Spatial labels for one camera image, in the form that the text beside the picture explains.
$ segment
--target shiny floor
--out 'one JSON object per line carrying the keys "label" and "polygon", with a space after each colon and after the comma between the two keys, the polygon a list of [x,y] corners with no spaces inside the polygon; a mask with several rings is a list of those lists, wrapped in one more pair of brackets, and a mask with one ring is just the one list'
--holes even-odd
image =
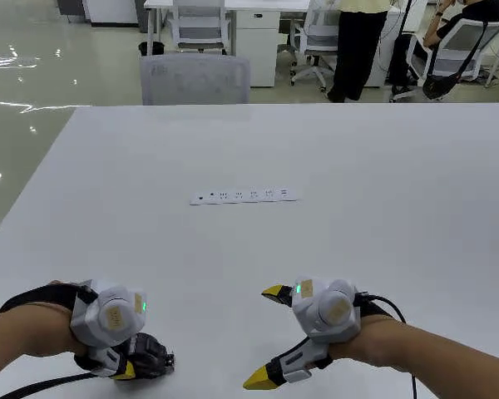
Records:
{"label": "shiny floor", "polygon": [[[54,0],[0,0],[0,223],[75,107],[141,103],[143,40],[135,28],[68,23]],[[288,72],[280,55],[277,86],[252,90],[251,101],[326,101],[315,80],[290,87]],[[367,89],[361,101],[384,98]],[[448,101],[499,101],[499,86],[461,85]]]}

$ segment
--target electrical outlet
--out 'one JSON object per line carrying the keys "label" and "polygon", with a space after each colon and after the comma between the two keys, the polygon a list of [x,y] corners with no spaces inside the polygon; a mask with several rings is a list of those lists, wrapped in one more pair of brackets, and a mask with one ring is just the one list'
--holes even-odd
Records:
{"label": "electrical outlet", "polygon": [[190,199],[191,205],[241,204],[256,202],[297,201],[299,197],[286,188],[266,188],[249,190],[211,190],[198,193]]}

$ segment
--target black backpack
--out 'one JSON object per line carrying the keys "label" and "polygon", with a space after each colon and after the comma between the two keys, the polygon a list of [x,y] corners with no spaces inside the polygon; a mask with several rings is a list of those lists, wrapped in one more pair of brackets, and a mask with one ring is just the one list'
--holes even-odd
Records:
{"label": "black backpack", "polygon": [[473,49],[468,54],[458,71],[453,73],[450,76],[434,76],[432,74],[432,70],[434,69],[434,64],[436,63],[436,56],[438,53],[438,47],[433,50],[431,65],[429,66],[429,70],[427,71],[427,79],[425,83],[423,83],[423,94],[429,99],[434,100],[435,98],[445,96],[451,89],[460,81],[462,78],[462,73],[466,70],[466,67],[472,61],[473,56],[477,52],[479,45],[481,44],[481,40],[484,37],[484,33],[486,32],[486,28],[488,27],[488,22],[482,22],[482,35],[473,46]]}

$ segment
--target black pants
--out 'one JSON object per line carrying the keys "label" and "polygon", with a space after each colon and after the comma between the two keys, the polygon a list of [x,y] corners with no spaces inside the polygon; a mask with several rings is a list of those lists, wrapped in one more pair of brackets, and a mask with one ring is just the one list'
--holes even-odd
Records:
{"label": "black pants", "polygon": [[338,63],[329,98],[358,100],[372,70],[386,12],[342,12],[338,23]]}

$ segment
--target yellow shirt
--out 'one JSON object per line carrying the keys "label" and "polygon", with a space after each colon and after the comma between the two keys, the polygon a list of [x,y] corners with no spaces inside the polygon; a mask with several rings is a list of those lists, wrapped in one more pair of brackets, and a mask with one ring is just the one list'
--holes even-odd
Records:
{"label": "yellow shirt", "polygon": [[390,9],[390,0],[342,0],[338,5],[340,11],[365,12],[375,14]]}

